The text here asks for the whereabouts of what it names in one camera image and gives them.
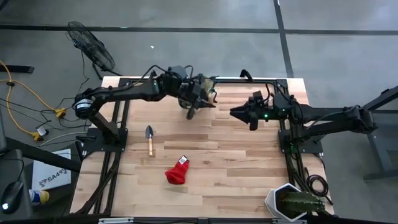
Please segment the red knit garden glove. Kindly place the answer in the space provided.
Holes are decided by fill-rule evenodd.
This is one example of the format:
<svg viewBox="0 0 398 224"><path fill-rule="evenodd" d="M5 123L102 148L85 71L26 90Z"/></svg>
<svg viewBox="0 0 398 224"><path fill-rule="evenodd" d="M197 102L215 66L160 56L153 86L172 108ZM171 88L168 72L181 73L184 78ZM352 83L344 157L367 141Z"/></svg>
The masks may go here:
<svg viewBox="0 0 398 224"><path fill-rule="evenodd" d="M172 169L169 169L165 172L165 176L167 181L170 184L174 185L182 185L186 181L186 173L189 168L190 161L189 159L183 155L177 163L174 165Z"/></svg>

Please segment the white printed cardboard box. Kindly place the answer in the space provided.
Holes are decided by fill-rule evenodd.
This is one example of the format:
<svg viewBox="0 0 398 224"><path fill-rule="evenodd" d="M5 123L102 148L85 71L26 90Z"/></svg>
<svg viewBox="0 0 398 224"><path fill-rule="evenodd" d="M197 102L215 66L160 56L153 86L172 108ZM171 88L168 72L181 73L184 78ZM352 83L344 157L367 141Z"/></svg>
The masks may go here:
<svg viewBox="0 0 398 224"><path fill-rule="evenodd" d="M33 162L32 190L49 190L71 184L71 171L40 161Z"/></svg>

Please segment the black desk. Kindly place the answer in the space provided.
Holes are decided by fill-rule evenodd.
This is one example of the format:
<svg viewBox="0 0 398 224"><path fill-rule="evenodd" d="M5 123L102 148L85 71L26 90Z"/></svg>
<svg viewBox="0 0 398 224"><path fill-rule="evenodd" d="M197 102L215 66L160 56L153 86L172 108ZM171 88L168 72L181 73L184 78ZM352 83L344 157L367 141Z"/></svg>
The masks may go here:
<svg viewBox="0 0 398 224"><path fill-rule="evenodd" d="M0 110L0 223L9 220L30 219L32 214L30 195L23 173L25 166L23 158L25 157L72 172L79 172L81 167L81 163L78 161L61 157L58 154L7 137L3 125L2 111ZM1 197L5 188L13 182L23 184L22 197L17 210L12 214L5 214L2 211Z"/></svg>

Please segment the white angular plant pot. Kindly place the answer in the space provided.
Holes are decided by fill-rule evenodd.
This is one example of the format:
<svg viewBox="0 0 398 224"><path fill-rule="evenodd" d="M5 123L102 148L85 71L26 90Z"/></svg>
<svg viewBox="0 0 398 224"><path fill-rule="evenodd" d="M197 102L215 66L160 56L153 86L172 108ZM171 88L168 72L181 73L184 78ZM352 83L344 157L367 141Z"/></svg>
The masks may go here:
<svg viewBox="0 0 398 224"><path fill-rule="evenodd" d="M308 213L301 213L298 214L297 216L294 215L285 215L281 211L278 210L277 208L277 200L281 199L285 193L287 192L303 192L293 186L290 183L284 184L276 189L271 189L268 193L268 196L266 197L264 203L268 209L268 211L276 218L284 219L284 220L290 220L290 221L296 221Z"/></svg>

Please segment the black floor fan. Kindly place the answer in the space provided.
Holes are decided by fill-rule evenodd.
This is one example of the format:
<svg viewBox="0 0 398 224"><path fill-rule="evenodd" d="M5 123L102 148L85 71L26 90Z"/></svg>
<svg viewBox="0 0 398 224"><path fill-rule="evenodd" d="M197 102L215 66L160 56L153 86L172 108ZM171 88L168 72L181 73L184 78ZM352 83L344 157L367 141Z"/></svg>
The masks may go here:
<svg viewBox="0 0 398 224"><path fill-rule="evenodd" d="M117 76L122 76L115 72L116 62L106 49L104 43L100 41L90 30L81 22L70 21L67 24L67 34L75 48L79 49L88 59L91 60L91 66L97 77L102 80L99 70L109 72Z"/></svg>

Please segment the beige green-trimmed gardening bag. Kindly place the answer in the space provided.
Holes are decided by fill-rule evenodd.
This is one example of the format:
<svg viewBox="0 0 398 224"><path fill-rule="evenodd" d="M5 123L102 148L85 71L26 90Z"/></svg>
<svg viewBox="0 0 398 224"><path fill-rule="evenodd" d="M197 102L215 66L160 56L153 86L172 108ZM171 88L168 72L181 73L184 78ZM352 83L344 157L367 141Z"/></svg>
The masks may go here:
<svg viewBox="0 0 398 224"><path fill-rule="evenodd" d="M190 83L197 83L199 84L203 90L201 93L201 98L206 99L208 95L211 95L210 89L215 88L216 82L215 82L216 76L213 77L206 77L202 73L199 73L195 77L188 77L184 78L182 82L190 82Z"/></svg>

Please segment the grey metal desk frame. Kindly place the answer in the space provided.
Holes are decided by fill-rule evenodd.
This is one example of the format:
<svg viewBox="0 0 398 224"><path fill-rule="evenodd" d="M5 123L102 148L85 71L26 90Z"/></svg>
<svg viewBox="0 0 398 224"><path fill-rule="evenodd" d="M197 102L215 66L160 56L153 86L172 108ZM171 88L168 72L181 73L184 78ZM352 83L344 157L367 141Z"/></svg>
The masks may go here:
<svg viewBox="0 0 398 224"><path fill-rule="evenodd" d="M342 164L358 168L365 182L398 179L398 85L374 93L359 105L373 114L377 129L369 134L348 133Z"/></svg>

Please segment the yellow blue bottle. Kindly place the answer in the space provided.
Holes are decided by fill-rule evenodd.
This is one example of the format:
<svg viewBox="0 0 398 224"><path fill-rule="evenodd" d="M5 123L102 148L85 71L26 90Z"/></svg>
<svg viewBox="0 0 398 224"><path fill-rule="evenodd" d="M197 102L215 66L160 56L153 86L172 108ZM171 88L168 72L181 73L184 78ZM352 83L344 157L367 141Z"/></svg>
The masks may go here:
<svg viewBox="0 0 398 224"><path fill-rule="evenodd" d="M30 201L33 206L43 205L49 201L50 194L46 190L29 189Z"/></svg>

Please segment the black metal floor bar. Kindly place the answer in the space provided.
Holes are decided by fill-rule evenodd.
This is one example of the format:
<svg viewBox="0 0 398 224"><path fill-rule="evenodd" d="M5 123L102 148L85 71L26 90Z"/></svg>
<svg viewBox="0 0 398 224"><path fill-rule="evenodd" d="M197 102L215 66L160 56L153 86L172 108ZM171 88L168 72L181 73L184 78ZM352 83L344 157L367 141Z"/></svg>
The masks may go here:
<svg viewBox="0 0 398 224"><path fill-rule="evenodd" d="M10 73L33 73L35 68L31 66L22 66L22 65L0 65L0 72L7 72L6 68Z"/></svg>

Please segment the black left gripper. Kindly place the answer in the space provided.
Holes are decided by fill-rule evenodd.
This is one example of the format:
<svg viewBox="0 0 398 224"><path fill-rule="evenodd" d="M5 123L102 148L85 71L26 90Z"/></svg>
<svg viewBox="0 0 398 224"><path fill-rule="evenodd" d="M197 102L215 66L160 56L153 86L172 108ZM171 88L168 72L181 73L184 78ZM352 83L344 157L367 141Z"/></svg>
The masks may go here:
<svg viewBox="0 0 398 224"><path fill-rule="evenodd" d="M211 100L211 95L206 99L201 98L203 88L197 83L182 82L179 88L178 105L188 110L186 118L191 120L195 111L200 108L215 108L215 104Z"/></svg>

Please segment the black computer mouse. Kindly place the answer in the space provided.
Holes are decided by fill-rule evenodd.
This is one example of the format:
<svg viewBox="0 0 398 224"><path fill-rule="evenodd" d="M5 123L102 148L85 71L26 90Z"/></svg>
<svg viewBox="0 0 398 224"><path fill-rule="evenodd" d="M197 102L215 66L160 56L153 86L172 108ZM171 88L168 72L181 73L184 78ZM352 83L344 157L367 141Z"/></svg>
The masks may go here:
<svg viewBox="0 0 398 224"><path fill-rule="evenodd" d="M21 203L24 184L19 181L10 183L0 198L0 209L4 214L14 213Z"/></svg>

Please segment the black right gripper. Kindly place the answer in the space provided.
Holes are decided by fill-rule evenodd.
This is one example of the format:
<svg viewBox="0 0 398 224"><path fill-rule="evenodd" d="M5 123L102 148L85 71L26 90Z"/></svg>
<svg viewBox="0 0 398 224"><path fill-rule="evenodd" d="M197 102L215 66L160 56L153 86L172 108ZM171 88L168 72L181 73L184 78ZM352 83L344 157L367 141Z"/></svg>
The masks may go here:
<svg viewBox="0 0 398 224"><path fill-rule="evenodd" d="M249 97L248 103L249 105L231 108L229 114L241 121L248 121L250 131L258 129L260 119L268 122L269 120L279 120L282 118L281 110L275 106L269 106L268 100L263 98L260 91L254 92Z"/></svg>

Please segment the green cactus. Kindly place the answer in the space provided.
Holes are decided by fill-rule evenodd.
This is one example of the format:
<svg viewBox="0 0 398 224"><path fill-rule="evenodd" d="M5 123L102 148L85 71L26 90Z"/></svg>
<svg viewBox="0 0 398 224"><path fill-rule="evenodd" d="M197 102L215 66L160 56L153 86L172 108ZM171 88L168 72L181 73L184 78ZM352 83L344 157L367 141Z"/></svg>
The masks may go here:
<svg viewBox="0 0 398 224"><path fill-rule="evenodd" d="M325 209L325 203L308 192L287 192L277 200L277 208L286 216L297 216L301 213L322 212Z"/></svg>

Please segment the silver aluminium bar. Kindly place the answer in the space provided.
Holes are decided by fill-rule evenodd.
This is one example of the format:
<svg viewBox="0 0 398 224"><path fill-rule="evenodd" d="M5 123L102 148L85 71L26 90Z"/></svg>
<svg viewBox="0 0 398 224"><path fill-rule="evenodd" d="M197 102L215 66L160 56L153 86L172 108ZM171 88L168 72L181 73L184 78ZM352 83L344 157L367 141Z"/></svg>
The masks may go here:
<svg viewBox="0 0 398 224"><path fill-rule="evenodd" d="M132 224L133 217L100 218L98 224Z"/></svg>
<svg viewBox="0 0 398 224"><path fill-rule="evenodd" d="M308 223L306 220L296 220L292 222L290 220L274 218L272 219L272 224L308 224Z"/></svg>

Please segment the dark-blade trowel wooden handle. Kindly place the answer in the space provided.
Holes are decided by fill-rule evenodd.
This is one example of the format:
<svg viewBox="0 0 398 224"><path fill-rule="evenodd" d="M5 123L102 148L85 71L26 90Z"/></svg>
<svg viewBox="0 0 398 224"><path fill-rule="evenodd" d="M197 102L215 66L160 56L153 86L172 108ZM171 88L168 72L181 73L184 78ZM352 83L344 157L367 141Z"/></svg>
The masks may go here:
<svg viewBox="0 0 398 224"><path fill-rule="evenodd" d="M149 148L149 156L154 157L154 150L153 150L153 129L150 125L146 127L146 138L148 142L148 148Z"/></svg>

